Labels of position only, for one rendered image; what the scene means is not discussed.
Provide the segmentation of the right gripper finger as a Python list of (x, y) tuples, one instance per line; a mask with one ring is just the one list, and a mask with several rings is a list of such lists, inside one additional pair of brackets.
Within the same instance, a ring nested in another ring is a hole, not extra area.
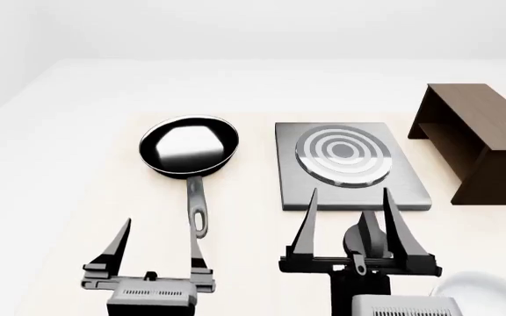
[(314, 231), (318, 208), (318, 189), (314, 189), (305, 218), (290, 246), (286, 247), (286, 257), (313, 257)]
[(435, 263), (434, 255), (426, 252), (411, 233), (388, 188), (383, 189), (383, 209), (388, 250), (394, 259), (401, 263)]

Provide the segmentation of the black frying pan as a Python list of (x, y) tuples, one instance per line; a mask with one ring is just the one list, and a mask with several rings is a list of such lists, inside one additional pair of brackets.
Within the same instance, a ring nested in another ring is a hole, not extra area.
[(228, 163), (239, 141), (234, 126), (210, 115), (170, 118), (141, 137), (139, 154), (149, 168), (186, 181), (188, 216), (198, 239), (204, 238), (209, 228), (203, 178)]

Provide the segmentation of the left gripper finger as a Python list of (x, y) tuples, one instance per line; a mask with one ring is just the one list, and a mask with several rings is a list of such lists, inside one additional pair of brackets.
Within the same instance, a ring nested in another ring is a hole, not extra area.
[(200, 251), (196, 228), (191, 227), (191, 280), (213, 280), (213, 271), (206, 265)]
[(127, 246), (131, 223), (132, 220), (128, 218), (111, 244), (106, 247), (102, 254), (91, 262), (83, 265), (85, 277), (107, 279), (118, 275)]

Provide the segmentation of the black spatula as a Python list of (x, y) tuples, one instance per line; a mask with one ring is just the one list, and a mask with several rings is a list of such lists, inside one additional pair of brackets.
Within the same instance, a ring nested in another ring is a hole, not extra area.
[(354, 262), (355, 271), (366, 274), (365, 259), (380, 259), (390, 256), (387, 250), (387, 235), (381, 231), (375, 212), (362, 211), (355, 226), (348, 228), (343, 237), (343, 249)]

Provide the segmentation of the dark brown wooden shelf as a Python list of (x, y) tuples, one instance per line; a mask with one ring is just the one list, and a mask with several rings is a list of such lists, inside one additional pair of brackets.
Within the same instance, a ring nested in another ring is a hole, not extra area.
[(453, 205), (506, 205), (506, 99), (485, 83), (430, 83), (408, 132), (461, 181)]

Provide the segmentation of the white plate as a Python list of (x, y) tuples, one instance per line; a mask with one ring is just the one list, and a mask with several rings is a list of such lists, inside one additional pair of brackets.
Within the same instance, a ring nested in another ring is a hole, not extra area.
[(462, 316), (506, 316), (506, 279), (464, 271), (441, 278), (432, 297), (453, 298)]

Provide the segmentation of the silver electric stove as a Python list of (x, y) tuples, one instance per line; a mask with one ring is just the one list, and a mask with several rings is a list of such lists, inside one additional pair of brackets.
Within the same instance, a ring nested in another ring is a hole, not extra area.
[(389, 190), (403, 211), (427, 211), (430, 194), (385, 123), (276, 123), (282, 208), (381, 210)]

